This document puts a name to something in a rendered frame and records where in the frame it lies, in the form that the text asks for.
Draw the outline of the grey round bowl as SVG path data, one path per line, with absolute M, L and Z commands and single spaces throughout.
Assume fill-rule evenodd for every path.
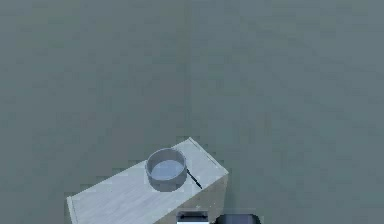
M 159 192 L 173 192 L 187 179 L 184 154 L 175 148 L 163 148 L 152 153 L 145 163 L 149 184 Z

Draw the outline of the black pencil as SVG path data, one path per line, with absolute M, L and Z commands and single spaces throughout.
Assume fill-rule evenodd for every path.
M 198 182 L 198 180 L 191 174 L 189 169 L 187 169 L 187 174 L 190 176 L 190 178 L 195 182 L 195 184 L 200 188 L 203 189 L 201 184 Z

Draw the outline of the white wooden cabinet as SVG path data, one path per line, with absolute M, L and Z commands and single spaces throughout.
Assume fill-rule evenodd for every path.
M 195 140 L 175 146 L 203 189 L 187 177 L 173 192 L 149 184 L 140 162 L 67 198 L 71 224 L 176 224 L 180 211 L 207 211 L 209 220 L 222 214 L 229 172 Z

